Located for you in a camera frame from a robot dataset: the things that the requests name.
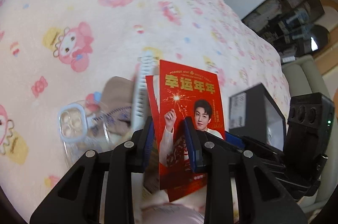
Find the red envelope with man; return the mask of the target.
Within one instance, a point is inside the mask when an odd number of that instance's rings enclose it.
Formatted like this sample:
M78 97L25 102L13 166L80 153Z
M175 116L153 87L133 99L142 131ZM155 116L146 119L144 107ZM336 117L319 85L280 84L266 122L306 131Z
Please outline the red envelope with man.
M148 75L146 84L159 153L159 188L172 202L207 183L204 174L194 174L191 169L184 120L191 118L193 129L225 137L218 76L160 60L158 75Z

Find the white comb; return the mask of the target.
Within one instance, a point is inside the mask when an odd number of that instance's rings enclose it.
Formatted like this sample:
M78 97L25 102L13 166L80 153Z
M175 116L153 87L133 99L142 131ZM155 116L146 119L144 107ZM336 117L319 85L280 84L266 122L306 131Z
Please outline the white comb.
M134 94L131 111L131 128L132 131L137 131L143 128L149 112L149 100L147 92L146 76L153 75L154 54L151 50L142 52L140 58L140 66L136 75L134 84Z

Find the black cardboard box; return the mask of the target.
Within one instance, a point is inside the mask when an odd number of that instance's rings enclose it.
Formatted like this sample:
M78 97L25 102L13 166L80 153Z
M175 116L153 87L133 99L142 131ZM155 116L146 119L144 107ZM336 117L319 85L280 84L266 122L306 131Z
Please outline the black cardboard box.
M283 150L285 117L263 84L230 97L229 133Z

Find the beige knitted sock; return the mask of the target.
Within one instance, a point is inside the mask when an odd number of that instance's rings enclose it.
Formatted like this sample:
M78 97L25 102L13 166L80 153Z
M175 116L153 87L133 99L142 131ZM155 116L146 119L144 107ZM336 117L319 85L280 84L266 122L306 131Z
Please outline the beige knitted sock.
M119 76L106 82L101 94L104 119L111 134L124 136L131 127L134 84Z

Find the clear phone case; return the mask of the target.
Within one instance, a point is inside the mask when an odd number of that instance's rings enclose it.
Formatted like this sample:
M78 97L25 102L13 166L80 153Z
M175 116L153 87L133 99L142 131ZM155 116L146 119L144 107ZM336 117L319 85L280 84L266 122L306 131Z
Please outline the clear phone case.
M96 100L79 100L60 109L57 123L71 167L88 150L110 151L129 137L131 106L111 109Z

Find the grey green sofa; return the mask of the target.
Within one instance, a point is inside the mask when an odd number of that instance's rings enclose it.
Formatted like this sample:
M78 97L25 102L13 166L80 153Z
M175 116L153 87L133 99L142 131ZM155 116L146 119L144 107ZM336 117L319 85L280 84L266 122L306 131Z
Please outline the grey green sofa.
M307 189L300 207L321 209L337 191L337 107L312 56L282 66L290 86L290 125L283 151L287 173Z

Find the dark cluttered shelf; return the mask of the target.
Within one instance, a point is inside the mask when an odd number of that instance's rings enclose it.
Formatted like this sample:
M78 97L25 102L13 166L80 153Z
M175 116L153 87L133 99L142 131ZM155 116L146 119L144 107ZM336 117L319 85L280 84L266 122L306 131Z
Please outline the dark cluttered shelf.
M328 44L329 31L316 24L323 15L320 0L266 0L242 22L281 57L300 57Z

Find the pink cartoon print blanket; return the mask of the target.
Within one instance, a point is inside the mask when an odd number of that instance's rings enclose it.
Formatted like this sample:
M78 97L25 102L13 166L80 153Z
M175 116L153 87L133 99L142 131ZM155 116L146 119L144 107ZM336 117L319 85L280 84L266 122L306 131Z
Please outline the pink cartoon print blanket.
M25 221L67 171L60 108L133 79L145 51L217 74L224 106L262 83L288 114L277 51L224 0L1 0L1 188Z

